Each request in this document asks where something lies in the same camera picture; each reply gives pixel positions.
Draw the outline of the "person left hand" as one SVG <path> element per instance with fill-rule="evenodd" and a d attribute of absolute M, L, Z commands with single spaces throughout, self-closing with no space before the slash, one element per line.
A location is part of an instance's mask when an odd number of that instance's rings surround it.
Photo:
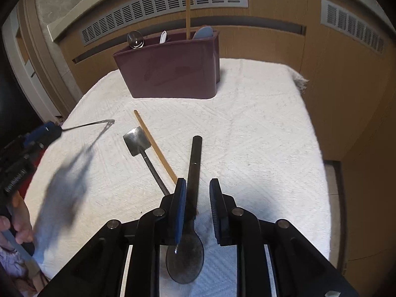
<path fill-rule="evenodd" d="M 1 215 L 1 232 L 10 229 L 11 226 L 16 231 L 15 240 L 17 243 L 30 243 L 34 239 L 34 232 L 30 222 L 30 215 L 24 199 L 19 192 L 16 192 L 12 200 L 6 205 L 6 211 L 11 215 L 11 219 Z"/>

